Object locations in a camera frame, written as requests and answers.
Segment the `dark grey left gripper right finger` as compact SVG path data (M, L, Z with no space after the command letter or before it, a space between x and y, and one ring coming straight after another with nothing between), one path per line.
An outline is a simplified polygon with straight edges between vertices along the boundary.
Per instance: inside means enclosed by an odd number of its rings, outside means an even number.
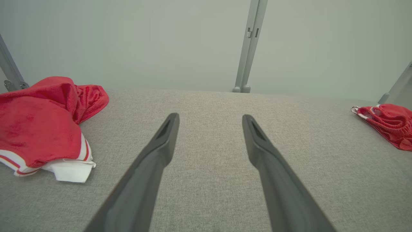
M337 232L256 120L242 117L249 161L259 171L273 232Z

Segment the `red shorts with white stripes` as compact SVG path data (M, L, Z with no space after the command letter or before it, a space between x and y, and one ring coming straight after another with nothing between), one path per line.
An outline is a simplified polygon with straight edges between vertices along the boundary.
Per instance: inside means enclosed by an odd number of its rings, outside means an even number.
M354 106L351 111L365 120L396 148L412 151L412 111L394 104Z

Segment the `red jersey with white sleeves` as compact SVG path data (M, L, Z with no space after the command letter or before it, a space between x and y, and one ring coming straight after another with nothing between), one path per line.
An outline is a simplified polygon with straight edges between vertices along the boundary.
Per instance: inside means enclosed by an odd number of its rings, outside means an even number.
M0 162L18 177L43 169L58 181L85 183L96 163L79 125L108 103L101 86L61 76L0 94Z

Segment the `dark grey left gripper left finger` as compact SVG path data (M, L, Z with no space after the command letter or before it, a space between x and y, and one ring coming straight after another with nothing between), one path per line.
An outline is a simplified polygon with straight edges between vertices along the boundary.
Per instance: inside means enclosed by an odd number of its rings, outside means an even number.
M84 232L148 232L163 170L173 158L180 118L171 113L132 162Z

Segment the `grey slanted partition post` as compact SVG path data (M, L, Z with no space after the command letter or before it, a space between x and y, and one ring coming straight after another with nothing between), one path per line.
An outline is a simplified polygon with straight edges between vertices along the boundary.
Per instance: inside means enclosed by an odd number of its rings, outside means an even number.
M395 104L412 111L412 61L378 104Z
M9 52L2 35L0 34L0 68L5 74L4 86L7 91L19 91L29 88L23 79L11 53Z

